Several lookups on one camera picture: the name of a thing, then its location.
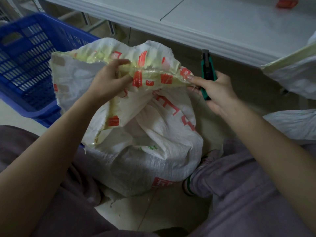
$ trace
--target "left hand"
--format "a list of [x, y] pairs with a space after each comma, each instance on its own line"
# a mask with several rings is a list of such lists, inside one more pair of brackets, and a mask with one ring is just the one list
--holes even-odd
[[111, 61], [97, 73], [85, 95], [92, 102], [99, 105], [105, 104], [118, 95], [133, 81], [130, 75], [125, 75], [121, 78], [117, 77], [119, 66], [129, 63], [128, 59], [115, 59]]

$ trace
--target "right hand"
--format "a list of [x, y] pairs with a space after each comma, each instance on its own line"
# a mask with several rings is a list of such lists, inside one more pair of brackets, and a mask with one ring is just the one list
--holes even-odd
[[[216, 71], [217, 80], [205, 80], [199, 76], [187, 76], [187, 80], [198, 87], [203, 87], [206, 90], [207, 95], [211, 100], [206, 101], [208, 107], [217, 115], [224, 117], [226, 115], [226, 108], [234, 100], [238, 100], [235, 94], [230, 77], [219, 71]], [[202, 96], [202, 93], [196, 87], [188, 87], [189, 90], [198, 93]]]

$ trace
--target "green box cutter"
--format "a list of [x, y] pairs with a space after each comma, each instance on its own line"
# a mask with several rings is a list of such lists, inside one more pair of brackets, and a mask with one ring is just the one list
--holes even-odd
[[[217, 79], [216, 73], [214, 70], [214, 65], [212, 62], [212, 58], [210, 56], [210, 52], [208, 50], [202, 50], [202, 78], [206, 80], [213, 80]], [[206, 90], [201, 87], [201, 92], [203, 95], [204, 100], [210, 100], [211, 98], [207, 95]]]

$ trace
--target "forearm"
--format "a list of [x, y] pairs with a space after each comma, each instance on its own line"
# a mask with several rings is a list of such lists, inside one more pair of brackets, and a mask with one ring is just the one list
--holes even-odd
[[278, 190], [316, 233], [316, 162], [240, 100], [225, 108], [223, 118], [270, 176]]
[[65, 177], [97, 111], [81, 97], [0, 174], [0, 234], [29, 235]]

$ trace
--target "hand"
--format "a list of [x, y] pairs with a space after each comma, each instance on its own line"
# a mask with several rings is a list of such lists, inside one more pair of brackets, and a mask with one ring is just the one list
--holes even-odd
[[119, 66], [129, 63], [128, 59], [115, 59], [111, 61], [97, 73], [85, 95], [99, 105], [105, 104], [118, 95], [133, 81], [130, 75], [117, 77]]
[[[205, 80], [199, 76], [187, 76], [187, 80], [206, 90], [206, 93], [211, 98], [211, 100], [206, 101], [206, 104], [214, 113], [223, 117], [226, 114], [225, 109], [238, 97], [233, 90], [230, 77], [219, 71], [216, 71], [216, 75], [216, 81]], [[202, 96], [201, 91], [196, 87], [188, 88]]]

